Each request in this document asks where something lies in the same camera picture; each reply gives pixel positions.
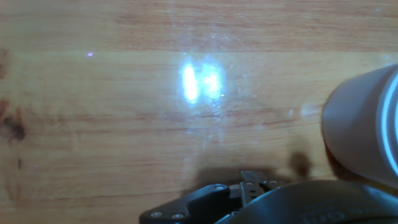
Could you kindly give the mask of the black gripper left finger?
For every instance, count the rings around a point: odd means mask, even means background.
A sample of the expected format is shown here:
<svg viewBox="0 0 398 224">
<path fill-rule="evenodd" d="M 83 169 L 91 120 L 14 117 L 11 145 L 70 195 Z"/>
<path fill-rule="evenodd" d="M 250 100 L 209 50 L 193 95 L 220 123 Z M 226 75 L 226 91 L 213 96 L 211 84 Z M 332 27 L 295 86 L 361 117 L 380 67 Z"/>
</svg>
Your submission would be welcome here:
<svg viewBox="0 0 398 224">
<path fill-rule="evenodd" d="M 224 222 L 264 193 L 264 175 L 242 171 L 236 185 L 212 184 L 140 214 L 139 224 Z"/>
</svg>

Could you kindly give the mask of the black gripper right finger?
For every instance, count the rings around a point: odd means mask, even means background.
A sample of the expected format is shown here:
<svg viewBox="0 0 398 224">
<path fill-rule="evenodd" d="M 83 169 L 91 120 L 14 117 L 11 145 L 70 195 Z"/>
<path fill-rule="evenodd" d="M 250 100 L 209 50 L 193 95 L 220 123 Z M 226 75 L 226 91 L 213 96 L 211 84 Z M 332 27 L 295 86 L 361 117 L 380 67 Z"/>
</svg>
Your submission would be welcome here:
<svg viewBox="0 0 398 224">
<path fill-rule="evenodd" d="M 274 189 L 278 189 L 281 186 L 283 186 L 282 181 L 270 179 L 270 178 L 266 177 L 261 171 L 254 171 L 253 175 L 254 175 L 255 179 L 257 180 L 257 182 L 259 183 L 259 185 L 264 190 L 274 190 Z"/>
</svg>

